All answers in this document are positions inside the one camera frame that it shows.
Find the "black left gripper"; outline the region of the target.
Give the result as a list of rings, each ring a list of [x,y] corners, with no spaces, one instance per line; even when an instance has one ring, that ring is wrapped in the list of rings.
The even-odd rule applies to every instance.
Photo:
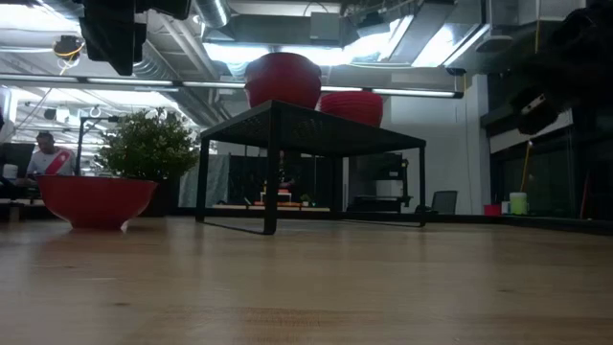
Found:
[[[156,11],[176,19],[186,19],[192,0],[79,0],[79,18],[88,56],[108,62],[120,76],[131,76],[133,65],[143,59],[147,24],[136,15]]]

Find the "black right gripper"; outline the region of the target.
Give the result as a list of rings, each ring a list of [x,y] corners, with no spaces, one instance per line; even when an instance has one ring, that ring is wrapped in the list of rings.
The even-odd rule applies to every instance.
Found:
[[[522,88],[509,101],[517,129],[527,135],[537,134],[553,124],[561,113],[577,103],[576,97],[563,90],[552,90],[534,83]]]

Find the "long ceiling light tube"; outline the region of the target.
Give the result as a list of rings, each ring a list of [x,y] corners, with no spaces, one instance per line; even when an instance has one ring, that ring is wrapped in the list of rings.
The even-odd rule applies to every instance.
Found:
[[[214,89],[243,89],[244,82],[229,81],[176,81],[176,85],[188,88],[214,88]],[[407,89],[407,88],[372,88],[372,87],[352,87],[352,86],[330,86],[324,85],[320,88],[324,93],[335,92],[354,92],[368,91],[382,96],[395,97],[419,97],[419,98],[443,98],[461,99],[464,96],[460,91],[446,90],[426,90],[426,89]]]
[[[178,87],[182,81],[176,80],[144,80],[144,79],[120,79],[120,78],[93,78],[80,76],[56,76],[56,75],[27,75],[0,73],[0,81],[24,81],[24,82],[50,82],[63,84],[96,84],[114,86],[143,86],[143,87]]]

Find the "pale cylindrical container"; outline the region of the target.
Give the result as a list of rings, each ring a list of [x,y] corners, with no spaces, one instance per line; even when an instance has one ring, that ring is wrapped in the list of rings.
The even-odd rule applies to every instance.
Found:
[[[510,213],[518,216],[525,216],[528,214],[528,195],[526,193],[510,193]]]

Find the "small green bushy plant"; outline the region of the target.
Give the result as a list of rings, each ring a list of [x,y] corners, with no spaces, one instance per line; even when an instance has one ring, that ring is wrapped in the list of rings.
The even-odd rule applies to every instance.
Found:
[[[180,178],[199,152],[182,115],[164,107],[127,114],[102,135],[95,161],[106,173],[157,184],[145,217],[164,217],[178,205]]]

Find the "black pole stand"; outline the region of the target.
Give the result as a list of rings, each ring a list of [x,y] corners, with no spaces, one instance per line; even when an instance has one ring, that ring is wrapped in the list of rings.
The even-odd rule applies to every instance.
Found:
[[[103,126],[102,123],[117,124],[119,120],[119,115],[103,116],[102,111],[97,106],[91,108],[86,115],[79,116],[78,146],[74,175],[80,176],[82,173],[81,158],[84,145],[83,140],[85,137],[88,134],[102,136],[109,131],[109,128],[107,126]]]

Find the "grey office chair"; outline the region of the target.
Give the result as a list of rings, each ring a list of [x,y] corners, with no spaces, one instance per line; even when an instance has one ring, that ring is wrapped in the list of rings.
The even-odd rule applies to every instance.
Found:
[[[455,215],[457,191],[437,191],[433,194],[431,210],[440,215]]]

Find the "dark monitor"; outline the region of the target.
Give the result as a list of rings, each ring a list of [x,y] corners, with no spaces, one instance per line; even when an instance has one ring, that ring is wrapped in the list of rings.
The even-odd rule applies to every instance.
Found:
[[[0,144],[0,166],[6,164],[26,168],[34,152],[34,144],[3,143]]]

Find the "black cabinet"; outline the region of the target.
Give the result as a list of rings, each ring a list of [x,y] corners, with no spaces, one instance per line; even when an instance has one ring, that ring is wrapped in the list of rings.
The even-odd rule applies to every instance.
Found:
[[[400,214],[410,205],[408,160],[401,153],[379,153],[349,158],[348,212]],[[402,196],[376,194],[377,180],[401,180]]]

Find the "grey green curtain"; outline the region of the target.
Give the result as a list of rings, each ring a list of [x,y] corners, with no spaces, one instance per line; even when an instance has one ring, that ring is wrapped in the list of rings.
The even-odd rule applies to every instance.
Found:
[[[220,201],[228,198],[228,179],[230,170],[230,155],[209,156],[207,175],[207,194],[205,205],[212,208]],[[196,192],[198,182],[198,165],[188,170],[180,179],[178,206],[194,208],[196,206]]]

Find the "black perforated metal shelf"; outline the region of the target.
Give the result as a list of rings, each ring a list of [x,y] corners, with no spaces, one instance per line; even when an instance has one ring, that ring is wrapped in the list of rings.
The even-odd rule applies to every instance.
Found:
[[[246,218],[246,210],[218,212],[206,207],[209,149],[212,141],[266,149],[266,194],[264,208],[256,212],[263,219],[259,232],[272,236],[279,219],[329,219],[365,221],[415,221],[425,225],[424,214],[384,215],[349,213],[342,207],[343,160],[398,150],[419,152],[420,206],[425,205],[425,148],[426,141],[391,130],[368,126],[329,115],[314,109],[280,101],[268,101],[200,133],[200,157],[196,192],[195,220],[203,223],[207,216]],[[294,151],[312,156],[328,157],[332,166],[332,204],[327,212],[291,212],[278,209],[280,153]]]

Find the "silver spiral air duct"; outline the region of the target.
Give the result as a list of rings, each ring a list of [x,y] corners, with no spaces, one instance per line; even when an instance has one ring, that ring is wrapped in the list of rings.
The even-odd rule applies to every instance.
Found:
[[[202,22],[209,28],[222,28],[231,18],[227,0],[193,0]]]

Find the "black aluminium rig frame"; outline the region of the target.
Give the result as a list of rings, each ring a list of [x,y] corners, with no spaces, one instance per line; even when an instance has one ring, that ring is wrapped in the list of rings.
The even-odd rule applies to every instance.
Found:
[[[28,206],[20,203],[0,203],[0,221],[6,222],[10,209],[16,207],[20,220],[58,219],[43,205]],[[175,208],[167,212],[169,217],[196,217],[195,208]],[[208,208],[204,219],[263,219],[263,210],[215,209]],[[355,220],[374,223],[453,223],[453,224],[487,224],[508,225],[516,227],[537,228],[588,235],[613,237],[613,220],[586,220],[574,218],[539,218],[520,216],[471,216],[471,215],[437,215],[437,214],[391,214],[391,213],[334,213],[323,211],[277,211],[277,220]]]

